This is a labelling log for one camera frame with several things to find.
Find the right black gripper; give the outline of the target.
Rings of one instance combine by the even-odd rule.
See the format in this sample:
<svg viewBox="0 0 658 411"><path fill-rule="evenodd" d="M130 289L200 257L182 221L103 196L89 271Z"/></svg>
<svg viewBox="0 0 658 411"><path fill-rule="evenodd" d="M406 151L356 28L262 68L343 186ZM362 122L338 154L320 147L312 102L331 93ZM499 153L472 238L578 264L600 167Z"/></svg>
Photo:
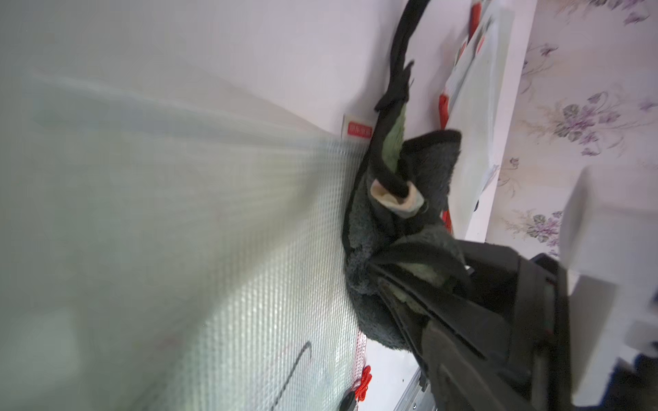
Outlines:
<svg viewBox="0 0 658 411"><path fill-rule="evenodd" d="M377 253L368 274L445 410L568 410L565 271L545 254L459 241Z"/></svg>

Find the mesh document bag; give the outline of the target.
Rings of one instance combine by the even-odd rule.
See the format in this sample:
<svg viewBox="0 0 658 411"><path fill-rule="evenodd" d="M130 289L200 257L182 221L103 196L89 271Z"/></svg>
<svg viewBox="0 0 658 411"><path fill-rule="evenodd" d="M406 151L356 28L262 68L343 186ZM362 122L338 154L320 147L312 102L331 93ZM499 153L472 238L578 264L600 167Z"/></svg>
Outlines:
<svg viewBox="0 0 658 411"><path fill-rule="evenodd" d="M448 195L452 234L460 240L495 171L493 131L513 19L499 1L471 5L467 38L440 94L441 126L461 133Z"/></svg>
<svg viewBox="0 0 658 411"><path fill-rule="evenodd" d="M2 409L337 409L364 152L79 80L3 82Z"/></svg>

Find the dark grey green cloth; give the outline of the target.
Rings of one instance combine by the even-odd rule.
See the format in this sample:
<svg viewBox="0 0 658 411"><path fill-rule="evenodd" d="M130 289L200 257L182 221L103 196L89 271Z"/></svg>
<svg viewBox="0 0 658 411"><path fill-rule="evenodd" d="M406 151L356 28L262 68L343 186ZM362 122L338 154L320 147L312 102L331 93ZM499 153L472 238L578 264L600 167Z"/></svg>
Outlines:
<svg viewBox="0 0 658 411"><path fill-rule="evenodd" d="M404 8L390 52L387 90L375 106L375 131L344 216L346 288L365 336L389 349L410 346L369 275L372 264L408 272L430 289L473 290L459 242L441 214L461 152L462 135L437 129L404 138L413 64L406 51L426 1Z"/></svg>

